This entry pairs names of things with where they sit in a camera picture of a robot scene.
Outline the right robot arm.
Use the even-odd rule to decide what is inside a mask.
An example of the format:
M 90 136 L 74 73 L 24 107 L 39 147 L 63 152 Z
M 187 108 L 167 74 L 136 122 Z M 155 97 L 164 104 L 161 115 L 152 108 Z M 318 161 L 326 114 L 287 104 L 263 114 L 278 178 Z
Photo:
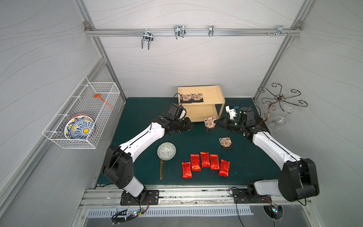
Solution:
M 229 118 L 221 118 L 214 123 L 226 130 L 241 133 L 263 150 L 281 170 L 277 180 L 257 180 L 251 183 L 248 186 L 249 194 L 282 196 L 290 202 L 319 195 L 316 164 L 311 159 L 303 159 L 285 148 L 262 126 L 247 126 L 242 121 Z

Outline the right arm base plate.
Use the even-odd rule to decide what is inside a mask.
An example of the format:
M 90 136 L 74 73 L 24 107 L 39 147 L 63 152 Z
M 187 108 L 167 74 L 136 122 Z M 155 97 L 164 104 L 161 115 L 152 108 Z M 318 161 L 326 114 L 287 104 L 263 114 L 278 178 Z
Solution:
M 232 196 L 235 204 L 272 203 L 272 199 L 269 195 L 252 195 L 248 193 L 247 189 L 232 187 L 229 189 L 228 193 Z

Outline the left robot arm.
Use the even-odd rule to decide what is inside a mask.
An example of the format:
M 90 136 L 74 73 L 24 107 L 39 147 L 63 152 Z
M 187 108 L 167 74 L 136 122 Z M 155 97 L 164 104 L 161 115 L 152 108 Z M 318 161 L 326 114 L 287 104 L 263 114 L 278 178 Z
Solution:
M 150 145 L 172 131 L 189 131 L 193 123 L 188 117 L 170 120 L 165 116 L 153 119 L 141 133 L 121 145 L 106 150 L 102 166 L 104 179 L 110 180 L 135 198 L 143 200 L 146 187 L 134 176 L 134 162 Z

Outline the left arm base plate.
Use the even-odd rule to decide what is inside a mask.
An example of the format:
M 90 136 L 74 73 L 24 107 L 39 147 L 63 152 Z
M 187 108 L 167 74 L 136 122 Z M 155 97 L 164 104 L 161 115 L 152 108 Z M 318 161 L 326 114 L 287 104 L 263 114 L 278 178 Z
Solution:
M 127 191 L 124 191 L 121 196 L 120 205 L 158 205 L 159 193 L 159 190 L 143 190 L 139 196 L 134 197 Z

